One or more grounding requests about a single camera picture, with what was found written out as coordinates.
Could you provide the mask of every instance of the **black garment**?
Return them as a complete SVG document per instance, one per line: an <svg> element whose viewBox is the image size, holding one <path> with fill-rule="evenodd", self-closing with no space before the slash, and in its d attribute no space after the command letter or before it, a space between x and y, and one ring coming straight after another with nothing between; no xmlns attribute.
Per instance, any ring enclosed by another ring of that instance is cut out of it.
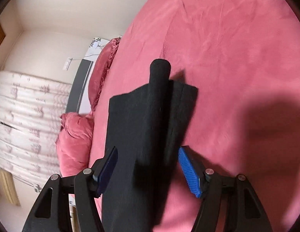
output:
<svg viewBox="0 0 300 232"><path fill-rule="evenodd" d="M148 232L160 222L197 96L169 80L170 70L154 60L149 84L109 101L106 149L117 147L119 159L103 196L106 232Z"/></svg>

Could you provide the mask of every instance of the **white curtain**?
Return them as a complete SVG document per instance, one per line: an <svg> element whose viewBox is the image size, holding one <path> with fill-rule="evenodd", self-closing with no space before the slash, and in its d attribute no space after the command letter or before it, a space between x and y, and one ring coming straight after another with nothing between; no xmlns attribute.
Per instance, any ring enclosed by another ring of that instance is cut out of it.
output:
<svg viewBox="0 0 300 232"><path fill-rule="evenodd" d="M70 84L0 71L0 167L43 187L59 173L55 148Z"/></svg>

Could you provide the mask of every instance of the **rolled black fabric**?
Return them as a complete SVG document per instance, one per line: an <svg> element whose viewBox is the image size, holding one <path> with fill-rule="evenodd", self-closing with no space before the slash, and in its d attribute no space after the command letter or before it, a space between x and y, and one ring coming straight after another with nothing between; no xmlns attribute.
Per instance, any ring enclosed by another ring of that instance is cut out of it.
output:
<svg viewBox="0 0 300 232"><path fill-rule="evenodd" d="M148 232L160 222L197 97L197 88L169 80L170 70L154 60L149 84L109 101L106 149L119 157L103 196L106 232Z"/></svg>

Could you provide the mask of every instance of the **ridged blue pad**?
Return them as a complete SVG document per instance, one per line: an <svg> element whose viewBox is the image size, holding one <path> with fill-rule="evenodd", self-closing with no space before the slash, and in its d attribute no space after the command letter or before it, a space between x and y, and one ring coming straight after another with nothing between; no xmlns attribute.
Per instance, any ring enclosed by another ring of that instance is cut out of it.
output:
<svg viewBox="0 0 300 232"><path fill-rule="evenodd" d="M202 191L200 189L200 178L196 174L186 152L182 147L179 148L178 160L183 174L186 177L191 193L195 194L197 198L200 198L202 195Z"/></svg>

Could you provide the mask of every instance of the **wall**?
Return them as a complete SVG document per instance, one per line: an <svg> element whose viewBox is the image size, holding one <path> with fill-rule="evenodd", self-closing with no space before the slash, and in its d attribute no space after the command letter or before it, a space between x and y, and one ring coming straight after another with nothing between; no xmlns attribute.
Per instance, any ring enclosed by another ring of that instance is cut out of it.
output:
<svg viewBox="0 0 300 232"><path fill-rule="evenodd" d="M93 38L48 31L24 31L6 60L5 70L48 78L64 83L74 81L80 60L63 70L68 57L83 58Z"/></svg>
<svg viewBox="0 0 300 232"><path fill-rule="evenodd" d="M8 203L0 187L0 221L8 232L21 232L27 216L38 197L34 188L14 179L19 207Z"/></svg>
<svg viewBox="0 0 300 232"><path fill-rule="evenodd" d="M11 0L5 7L0 15L0 24L6 35L0 45L0 66L2 66L13 45L23 31L16 10L16 0Z"/></svg>
<svg viewBox="0 0 300 232"><path fill-rule="evenodd" d="M84 37L123 35L147 0L16 0L25 29Z"/></svg>

